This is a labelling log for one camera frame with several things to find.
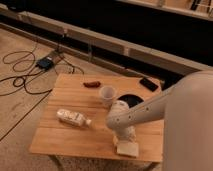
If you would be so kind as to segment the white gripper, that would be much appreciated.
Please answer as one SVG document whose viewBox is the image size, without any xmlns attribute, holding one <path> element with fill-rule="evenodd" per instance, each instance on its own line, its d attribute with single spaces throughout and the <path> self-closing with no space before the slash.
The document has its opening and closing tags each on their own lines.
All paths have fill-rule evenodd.
<svg viewBox="0 0 213 171">
<path fill-rule="evenodd" d="M 119 129 L 114 131 L 113 144 L 117 145 L 120 141 L 135 142 L 136 131 L 134 126 Z"/>
</svg>

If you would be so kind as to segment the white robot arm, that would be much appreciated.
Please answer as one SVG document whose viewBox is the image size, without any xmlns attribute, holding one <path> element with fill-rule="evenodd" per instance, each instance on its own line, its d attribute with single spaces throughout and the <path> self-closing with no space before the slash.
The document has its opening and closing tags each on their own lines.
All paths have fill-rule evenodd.
<svg viewBox="0 0 213 171">
<path fill-rule="evenodd" d="M 122 132 L 162 119 L 163 171 L 213 171 L 213 70 L 189 74 L 160 94 L 119 112 L 108 128 Z"/>
</svg>

